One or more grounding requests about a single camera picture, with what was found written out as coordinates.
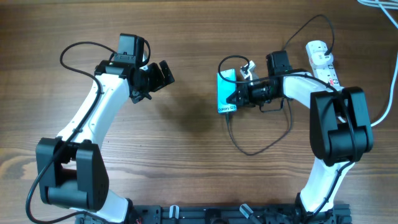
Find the turquoise screen smartphone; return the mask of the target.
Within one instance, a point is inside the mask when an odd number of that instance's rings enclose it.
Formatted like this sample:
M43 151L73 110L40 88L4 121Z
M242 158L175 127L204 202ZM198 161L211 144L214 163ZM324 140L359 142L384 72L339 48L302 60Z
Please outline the turquoise screen smartphone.
M236 81L235 69L229 69L221 71L222 76L225 79ZM217 76L217 108L219 114L234 112L237 110L237 106L231 103L227 103L226 99L236 90L234 83L223 80L219 75Z

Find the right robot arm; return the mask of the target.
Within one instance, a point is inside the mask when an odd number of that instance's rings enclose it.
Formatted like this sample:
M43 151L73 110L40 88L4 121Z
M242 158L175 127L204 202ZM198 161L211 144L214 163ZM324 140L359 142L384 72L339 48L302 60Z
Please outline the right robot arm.
M262 108L274 99L296 100L310 110L310 146L315 156L305 187L295 203L271 205L263 220L289 223L337 223L349 216L347 205L334 197L348 171L373 148L373 132L364 91L344 88L302 68L290 66L286 51L266 57L268 76L254 75L255 64L241 67L243 80L233 69L218 70L218 112L226 117L239 107Z

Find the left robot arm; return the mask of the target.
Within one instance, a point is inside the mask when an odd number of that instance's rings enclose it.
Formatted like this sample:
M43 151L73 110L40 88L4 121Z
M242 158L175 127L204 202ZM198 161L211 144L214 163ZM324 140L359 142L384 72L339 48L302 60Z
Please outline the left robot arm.
M26 199L32 218L35 191L47 205L69 208L80 223L141 223L128 198L109 188L101 147L122 105L138 103L173 83L166 62L150 63L150 45L138 35L121 34L119 45L90 75L93 86L73 119L35 150L37 177Z

